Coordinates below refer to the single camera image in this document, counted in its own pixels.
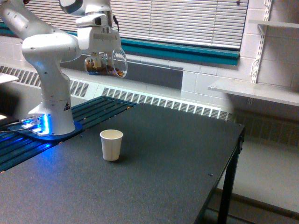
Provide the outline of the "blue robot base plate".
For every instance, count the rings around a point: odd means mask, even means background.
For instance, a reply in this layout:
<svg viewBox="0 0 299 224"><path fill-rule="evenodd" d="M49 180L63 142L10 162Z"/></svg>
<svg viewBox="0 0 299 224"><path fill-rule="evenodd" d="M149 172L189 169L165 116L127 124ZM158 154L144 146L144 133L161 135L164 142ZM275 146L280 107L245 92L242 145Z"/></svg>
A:
<svg viewBox="0 0 299 224"><path fill-rule="evenodd" d="M64 135L39 136L31 132L30 130L23 130L23 131L16 131L16 132L21 134L22 136L28 137L33 140L40 140L42 142L59 142L59 141L68 140L69 138L72 138L83 131L83 126L79 122L75 121L74 125L75 125L75 130L71 133L64 134Z"/></svg>

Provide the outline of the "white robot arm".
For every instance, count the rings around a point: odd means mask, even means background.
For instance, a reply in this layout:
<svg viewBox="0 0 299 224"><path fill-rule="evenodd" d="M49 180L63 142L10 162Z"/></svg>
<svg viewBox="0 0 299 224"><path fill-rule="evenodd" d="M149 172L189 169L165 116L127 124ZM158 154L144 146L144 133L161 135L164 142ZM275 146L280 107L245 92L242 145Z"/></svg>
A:
<svg viewBox="0 0 299 224"><path fill-rule="evenodd" d="M0 17L22 39L22 54L37 71L42 90L41 103L28 113L23 127L39 136L73 132L70 79L60 67L88 53L87 72L125 77L128 64L110 1L62 0L61 9L76 15L77 35L71 35L38 18L23 0L3 0Z"/></svg>

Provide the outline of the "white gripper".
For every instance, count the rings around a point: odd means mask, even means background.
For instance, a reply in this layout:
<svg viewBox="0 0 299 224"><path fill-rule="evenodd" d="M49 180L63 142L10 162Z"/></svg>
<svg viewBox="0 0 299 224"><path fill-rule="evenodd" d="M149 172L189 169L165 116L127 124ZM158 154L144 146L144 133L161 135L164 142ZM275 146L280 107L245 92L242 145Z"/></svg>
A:
<svg viewBox="0 0 299 224"><path fill-rule="evenodd" d="M99 53L99 65L106 67L107 53L121 48L112 14L89 14L76 19L76 25L79 48L85 53Z"/></svg>

